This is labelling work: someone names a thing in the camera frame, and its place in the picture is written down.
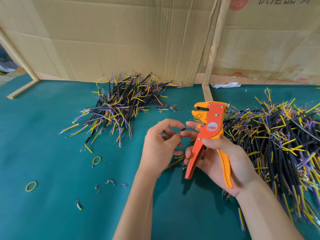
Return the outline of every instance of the green tabletop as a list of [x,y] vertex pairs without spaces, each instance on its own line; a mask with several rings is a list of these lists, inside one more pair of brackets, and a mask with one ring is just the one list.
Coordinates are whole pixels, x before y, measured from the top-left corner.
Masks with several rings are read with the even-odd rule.
[[[106,130],[92,149],[80,152],[85,132],[67,139],[58,135],[71,125],[79,110],[95,105],[94,83],[42,81],[14,100],[5,96],[30,81],[28,75],[0,87],[0,239],[112,239],[140,162],[144,136],[165,118],[193,119],[191,110],[204,100],[199,85],[167,89],[166,104],[179,110],[151,109],[133,122],[133,139],[126,133],[122,148],[117,135]],[[315,86],[268,86],[274,102],[296,98],[296,104],[320,101]],[[213,99],[238,109],[260,108],[254,96],[265,99],[265,85],[212,90]],[[188,140],[183,139],[185,149]],[[101,162],[92,168],[92,159]],[[105,184],[115,180],[116,186]],[[31,181],[38,186],[31,192]],[[128,184],[128,188],[119,186]],[[75,201],[83,209],[78,210]],[[319,239],[317,231],[296,222],[305,239]],[[184,179],[180,167],[162,174],[154,191],[152,239],[250,239],[240,229],[237,205],[222,200],[221,189],[201,170]]]

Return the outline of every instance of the person's right hand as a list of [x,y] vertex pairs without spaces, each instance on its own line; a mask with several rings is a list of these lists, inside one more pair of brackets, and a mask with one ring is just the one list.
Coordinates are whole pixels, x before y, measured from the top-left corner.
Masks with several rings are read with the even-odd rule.
[[[200,131],[198,125],[203,126],[203,124],[193,121],[187,121],[186,125],[198,132]],[[185,130],[180,132],[180,135],[182,137],[196,139],[198,135],[197,131]],[[196,166],[232,196],[236,197],[242,190],[249,187],[253,181],[261,180],[242,147],[233,144],[226,137],[213,140],[202,139],[202,143],[207,147],[207,149],[203,150],[200,156],[203,160],[198,159]],[[193,146],[190,146],[186,149],[186,159],[184,160],[185,165],[188,165],[189,163],[189,158],[192,155],[192,148]],[[229,156],[233,189],[227,188],[226,183],[224,182],[222,163],[215,149],[221,150]]]

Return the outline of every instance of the round label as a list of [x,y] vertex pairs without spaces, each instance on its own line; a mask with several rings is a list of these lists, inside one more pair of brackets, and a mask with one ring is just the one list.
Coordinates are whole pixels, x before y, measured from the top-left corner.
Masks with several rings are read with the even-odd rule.
[[218,125],[215,122],[210,122],[207,125],[207,129],[208,131],[215,131],[216,129],[218,129]]
[[230,9],[232,11],[239,11],[244,8],[249,0],[232,0],[230,4]]

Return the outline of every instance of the orange wire stripper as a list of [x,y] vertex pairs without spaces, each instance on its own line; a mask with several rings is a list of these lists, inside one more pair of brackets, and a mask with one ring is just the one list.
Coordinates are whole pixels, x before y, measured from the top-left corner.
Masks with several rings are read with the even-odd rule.
[[[192,115],[195,119],[201,120],[205,123],[205,126],[199,126],[200,133],[194,142],[192,156],[186,168],[186,179],[191,179],[196,167],[196,161],[205,147],[202,143],[202,139],[218,139],[223,137],[223,118],[227,108],[229,108],[228,104],[214,101],[200,102],[194,105],[194,109],[197,111],[193,110]],[[226,186],[229,189],[233,189],[229,157],[226,153],[220,150],[216,150],[216,152],[219,154],[221,159]]]

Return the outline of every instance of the person's left hand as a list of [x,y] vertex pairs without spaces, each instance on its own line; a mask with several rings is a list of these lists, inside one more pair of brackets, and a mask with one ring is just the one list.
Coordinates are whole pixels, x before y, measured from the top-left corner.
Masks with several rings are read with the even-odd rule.
[[165,119],[151,127],[144,139],[139,170],[159,177],[170,163],[172,156],[182,156],[184,153],[176,149],[181,147],[181,136],[170,127],[179,129],[185,126],[177,120]]

